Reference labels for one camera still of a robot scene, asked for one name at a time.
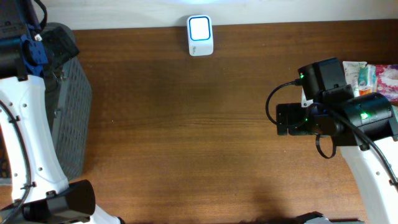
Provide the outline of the white Pantene tube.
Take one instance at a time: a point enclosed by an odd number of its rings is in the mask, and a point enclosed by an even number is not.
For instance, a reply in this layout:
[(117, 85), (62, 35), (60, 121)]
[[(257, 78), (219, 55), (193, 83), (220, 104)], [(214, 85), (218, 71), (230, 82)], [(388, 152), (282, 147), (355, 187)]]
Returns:
[(354, 97), (359, 96), (358, 78), (362, 68), (365, 68), (367, 62), (350, 62), (343, 61), (343, 68), (345, 71), (345, 79), (347, 84), (351, 85)]

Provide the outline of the purple tissue pack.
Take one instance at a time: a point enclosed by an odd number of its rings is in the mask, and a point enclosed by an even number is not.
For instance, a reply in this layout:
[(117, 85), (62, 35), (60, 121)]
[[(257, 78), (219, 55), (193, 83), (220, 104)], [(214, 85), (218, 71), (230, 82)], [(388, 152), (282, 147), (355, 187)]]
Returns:
[(397, 106), (397, 65), (376, 65), (377, 92)]

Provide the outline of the small orange tissue pack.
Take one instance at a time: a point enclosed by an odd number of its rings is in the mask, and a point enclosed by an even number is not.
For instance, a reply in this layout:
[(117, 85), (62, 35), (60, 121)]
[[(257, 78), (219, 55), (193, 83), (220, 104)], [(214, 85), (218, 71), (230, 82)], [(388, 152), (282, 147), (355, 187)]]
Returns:
[(363, 89), (363, 90), (359, 90), (359, 95), (360, 95), (360, 96), (363, 96), (363, 95), (370, 94), (370, 93), (372, 93), (372, 92), (373, 92), (373, 91), (372, 91), (371, 88), (365, 88), (365, 89)]

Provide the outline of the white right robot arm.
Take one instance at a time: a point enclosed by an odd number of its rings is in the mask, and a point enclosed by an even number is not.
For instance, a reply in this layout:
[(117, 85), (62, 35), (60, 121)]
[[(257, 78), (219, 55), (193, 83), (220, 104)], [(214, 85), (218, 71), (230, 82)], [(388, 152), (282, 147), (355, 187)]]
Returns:
[(340, 61), (329, 58), (298, 69), (300, 103), (276, 106), (279, 136), (314, 135), (325, 159), (337, 151), (348, 164), (371, 223), (397, 223), (397, 118), (380, 93), (359, 95)]

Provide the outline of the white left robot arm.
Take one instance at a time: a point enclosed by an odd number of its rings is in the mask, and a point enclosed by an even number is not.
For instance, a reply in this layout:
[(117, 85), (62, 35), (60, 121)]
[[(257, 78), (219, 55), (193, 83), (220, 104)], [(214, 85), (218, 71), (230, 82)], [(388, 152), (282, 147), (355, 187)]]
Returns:
[(62, 27), (47, 30), (40, 1), (1, 2), (1, 147), (12, 203), (2, 223), (121, 223), (96, 204), (87, 180), (70, 183), (55, 153), (45, 108), (45, 77), (79, 53)]

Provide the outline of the small teal tissue pack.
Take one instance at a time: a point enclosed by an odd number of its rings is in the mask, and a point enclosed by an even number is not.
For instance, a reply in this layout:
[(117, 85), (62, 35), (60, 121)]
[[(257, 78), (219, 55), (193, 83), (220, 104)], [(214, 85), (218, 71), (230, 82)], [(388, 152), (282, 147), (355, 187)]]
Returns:
[(358, 77), (359, 90), (368, 91), (372, 89), (373, 75), (371, 74), (371, 68), (366, 66), (361, 68)]

